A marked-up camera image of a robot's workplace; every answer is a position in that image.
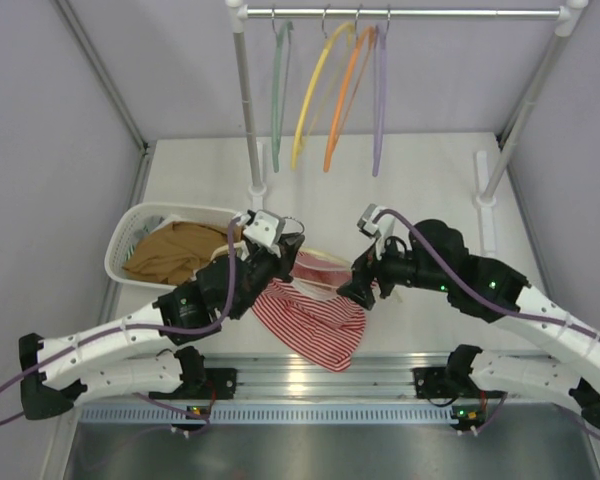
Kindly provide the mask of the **cream hanger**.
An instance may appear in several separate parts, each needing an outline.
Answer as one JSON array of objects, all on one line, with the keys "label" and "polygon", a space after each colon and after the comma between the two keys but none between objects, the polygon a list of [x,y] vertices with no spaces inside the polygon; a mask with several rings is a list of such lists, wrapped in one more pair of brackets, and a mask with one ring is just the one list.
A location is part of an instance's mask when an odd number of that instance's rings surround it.
[{"label": "cream hanger", "polygon": [[[233,246],[237,257],[246,260],[249,255],[246,240],[241,239]],[[213,251],[210,261],[228,254],[229,245],[223,245]],[[308,247],[299,250],[292,272],[297,290],[320,300],[335,298],[336,289],[351,277],[347,260]]]}]

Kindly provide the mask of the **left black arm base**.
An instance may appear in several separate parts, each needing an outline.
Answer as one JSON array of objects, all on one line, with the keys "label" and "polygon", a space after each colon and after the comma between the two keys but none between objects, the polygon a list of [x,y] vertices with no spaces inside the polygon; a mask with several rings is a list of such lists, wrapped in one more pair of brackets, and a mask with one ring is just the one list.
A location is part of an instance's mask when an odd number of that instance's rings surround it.
[{"label": "left black arm base", "polygon": [[237,387],[238,371],[234,368],[206,368],[187,378],[178,390],[180,399],[231,400]]}]

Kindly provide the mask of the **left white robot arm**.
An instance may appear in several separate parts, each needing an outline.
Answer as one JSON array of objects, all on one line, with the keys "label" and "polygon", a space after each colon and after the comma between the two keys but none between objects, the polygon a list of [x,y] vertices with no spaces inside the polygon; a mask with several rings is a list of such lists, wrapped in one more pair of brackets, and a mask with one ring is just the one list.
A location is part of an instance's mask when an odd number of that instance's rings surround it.
[{"label": "left white robot arm", "polygon": [[248,241],[246,259],[218,258],[194,280],[117,320],[65,337],[22,336],[25,418],[49,419],[98,397],[137,392],[197,396],[206,374],[191,342],[240,319],[273,281],[291,281],[304,240],[284,234],[274,250]]}]

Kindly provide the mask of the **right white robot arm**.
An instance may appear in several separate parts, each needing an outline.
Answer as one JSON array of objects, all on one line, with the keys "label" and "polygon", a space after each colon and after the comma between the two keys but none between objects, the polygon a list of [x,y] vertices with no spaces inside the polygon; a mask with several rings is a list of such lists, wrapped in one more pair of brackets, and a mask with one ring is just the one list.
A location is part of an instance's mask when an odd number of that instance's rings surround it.
[{"label": "right white robot arm", "polygon": [[600,430],[600,332],[514,268],[470,253],[462,234],[441,220],[408,224],[406,240],[395,236],[394,223],[403,219],[384,208],[359,219],[359,230],[373,243],[353,262],[351,278],[338,294],[365,310],[397,286],[445,295],[459,312],[509,331],[549,357],[525,360],[460,345],[444,373],[453,396],[520,394],[567,409]]}]

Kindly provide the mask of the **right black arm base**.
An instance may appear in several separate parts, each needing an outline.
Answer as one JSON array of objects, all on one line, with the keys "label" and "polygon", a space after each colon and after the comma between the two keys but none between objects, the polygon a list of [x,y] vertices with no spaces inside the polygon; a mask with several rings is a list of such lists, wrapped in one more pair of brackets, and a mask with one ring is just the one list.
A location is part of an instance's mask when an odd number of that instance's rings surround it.
[{"label": "right black arm base", "polygon": [[499,390],[485,390],[469,378],[467,374],[449,373],[446,367],[428,366],[412,370],[416,397],[446,406],[459,399],[500,399],[504,393]]}]

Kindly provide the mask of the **red white striped tank top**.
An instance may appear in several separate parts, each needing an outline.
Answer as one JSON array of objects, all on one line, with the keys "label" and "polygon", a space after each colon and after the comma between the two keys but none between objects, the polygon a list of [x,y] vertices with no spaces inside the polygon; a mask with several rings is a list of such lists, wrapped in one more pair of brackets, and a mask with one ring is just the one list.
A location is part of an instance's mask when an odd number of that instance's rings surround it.
[{"label": "red white striped tank top", "polygon": [[253,314],[304,359],[331,372],[345,371],[364,336],[365,310],[336,291],[330,299],[306,296],[294,280],[273,280],[256,300]]}]

